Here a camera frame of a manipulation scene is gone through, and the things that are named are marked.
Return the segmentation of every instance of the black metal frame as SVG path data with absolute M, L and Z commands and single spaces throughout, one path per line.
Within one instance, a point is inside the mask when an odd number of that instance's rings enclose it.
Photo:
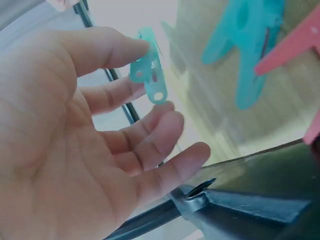
M 81 16 L 85 27 L 93 26 L 83 2 L 74 6 L 74 10 Z M 105 69 L 105 73 L 109 81 L 118 79 L 114 69 Z M 131 124 L 139 119 L 131 103 L 122 108 Z M 292 155 L 289 160 L 285 156 L 287 151 Z M 213 178 L 197 187 L 190 185 L 178 187 L 170 193 L 171 200 L 126 221 L 105 239 L 131 240 L 181 215 L 191 221 L 203 232 L 206 239 L 210 240 L 320 239 L 320 191 L 317 186 L 308 182 L 310 178 L 319 178 L 317 183 L 320 187 L 320 168 L 315 163 L 318 157 L 318 153 L 315 154 L 315 151 L 311 151 L 299 139 L 250 156 L 214 164 L 210 168 L 212 174 L 217 175 L 221 172 L 220 168 L 226 168 L 226 171 L 230 172 L 231 169 L 228 169 L 228 166 L 234 163 L 244 164 L 249 161 L 257 163 L 257 166 L 253 170 L 248 169 L 243 179 L 238 178 L 241 184 L 230 181 L 229 184 L 208 189 L 211 184 L 215 184 L 215 178 Z M 305 163 L 299 165 L 299 161 L 305 161 Z M 272 162 L 273 165 L 266 166 L 267 162 Z M 268 178 L 270 182 L 274 182 L 276 176 L 272 174 L 274 171 L 281 171 L 281 166 L 277 166 L 277 163 L 281 163 L 284 169 L 294 168 L 297 171 L 294 174 L 297 176 L 290 175 L 290 172 L 286 173 L 289 175 L 284 179 L 277 176 L 277 182 L 271 184 L 272 188 L 270 188 Z M 265 172 L 254 173 L 254 171 L 259 172 L 259 169 Z M 299 190 L 290 183 L 297 179 L 305 181 Z

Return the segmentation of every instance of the teal clothespin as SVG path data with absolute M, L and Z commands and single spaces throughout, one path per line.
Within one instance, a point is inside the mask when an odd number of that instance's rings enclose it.
M 163 104 L 168 93 L 152 28 L 142 28 L 139 38 L 148 41 L 150 47 L 144 57 L 131 63 L 130 79 L 135 83 L 144 83 L 146 94 L 152 103 Z
M 254 68 L 275 45 L 283 22 L 285 0 L 230 0 L 202 55 L 202 62 L 218 61 L 236 45 L 240 66 L 236 91 L 239 109 L 251 107 L 261 95 L 266 76 Z

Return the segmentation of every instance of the metal bar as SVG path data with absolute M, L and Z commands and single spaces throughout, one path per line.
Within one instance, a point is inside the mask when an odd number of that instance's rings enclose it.
M 166 201 L 126 221 L 105 240 L 131 240 L 181 216 L 173 201 Z
M 87 9 L 85 4 L 83 3 L 83 1 L 81 0 L 79 3 L 77 3 L 76 5 L 73 6 L 74 11 L 80 15 L 83 25 L 86 28 L 91 28 L 93 27 L 93 24 L 91 22 L 91 19 L 87 13 Z M 108 78 L 108 80 L 110 82 L 115 81 L 117 79 L 119 79 L 116 71 L 114 69 L 104 69 L 104 72 Z M 129 123 L 132 125 L 135 122 L 137 122 L 140 118 L 139 115 L 137 113 L 137 111 L 135 110 L 133 104 L 131 102 L 126 103 L 125 105 L 121 106 Z

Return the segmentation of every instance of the palm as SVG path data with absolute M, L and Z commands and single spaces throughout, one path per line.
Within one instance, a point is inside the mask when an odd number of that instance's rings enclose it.
M 31 44 L 32 51 L 30 45 L 19 50 L 29 57 L 28 63 L 15 54 L 9 64 L 2 62 L 3 82 L 12 83 L 9 95 L 0 93 L 5 103 L 1 116 L 9 116 L 0 119 L 4 139 L 0 143 L 0 237 L 4 239 L 103 239 L 136 207 L 189 178 L 209 156 L 206 145 L 196 144 L 155 168 L 183 130 L 183 117 L 172 103 L 155 107 L 120 131 L 95 130 L 92 114 L 112 111 L 139 97 L 143 89 L 126 77 L 75 91 L 77 75 L 97 67 L 119 67 L 146 50 L 141 42 L 132 43 L 109 29 L 120 45 L 114 44 L 113 58 L 104 63 L 107 53 L 93 51 L 104 31 L 83 32 L 82 38 L 73 33 L 78 42 L 71 33 L 60 36 L 59 43 L 68 39 L 63 49 L 57 41 L 40 38 L 42 47 Z M 70 46 L 71 40 L 80 46 Z M 135 49 L 127 59 L 123 45 Z M 84 62 L 82 56 L 93 63 Z M 14 72 L 10 63 L 22 70 Z

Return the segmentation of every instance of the clothespin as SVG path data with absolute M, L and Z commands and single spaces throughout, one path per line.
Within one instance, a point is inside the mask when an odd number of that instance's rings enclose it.
M 283 21 L 285 0 L 231 0 L 202 56 L 204 64 L 218 61 L 236 45 L 241 53 L 236 104 L 251 107 L 259 98 L 266 76 L 254 67 L 275 45 Z
M 320 4 L 258 63 L 255 71 L 266 74 L 313 47 L 320 53 Z
M 311 125 L 307 129 L 304 137 L 302 138 L 305 144 L 312 144 L 316 138 L 320 136 L 320 109 L 316 113 Z
M 142 28 L 139 38 L 148 41 L 150 47 L 144 57 L 130 64 L 130 79 L 135 83 L 144 83 L 146 94 L 152 103 L 163 104 L 168 93 L 152 28 Z

